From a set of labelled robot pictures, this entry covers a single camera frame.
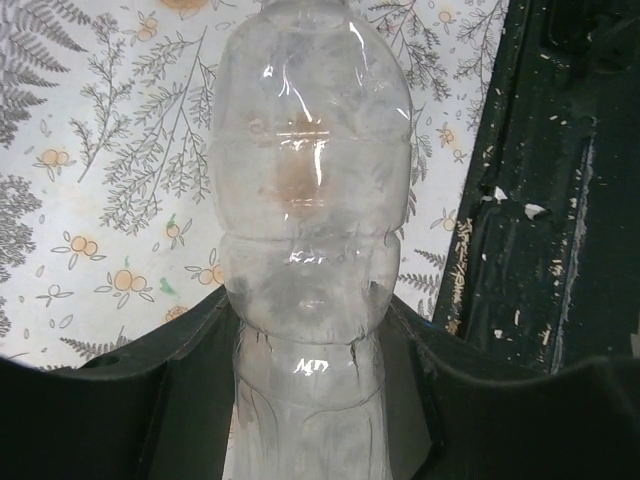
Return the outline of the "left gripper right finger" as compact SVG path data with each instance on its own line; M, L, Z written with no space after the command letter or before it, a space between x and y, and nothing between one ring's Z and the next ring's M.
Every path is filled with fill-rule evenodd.
M380 327L398 479L635 479L639 363L544 374L499 360L393 299Z

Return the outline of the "clear bottle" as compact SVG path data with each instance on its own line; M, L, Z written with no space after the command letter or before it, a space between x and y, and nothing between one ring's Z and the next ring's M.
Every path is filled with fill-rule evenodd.
M266 1L229 37L208 155L240 318L237 479L388 479L378 329L399 263L412 102L344 1Z

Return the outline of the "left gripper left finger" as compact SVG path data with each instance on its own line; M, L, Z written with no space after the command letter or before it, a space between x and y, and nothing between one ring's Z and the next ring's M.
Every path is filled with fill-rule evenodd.
M224 290L77 369L1 363L5 479L219 479L238 320Z

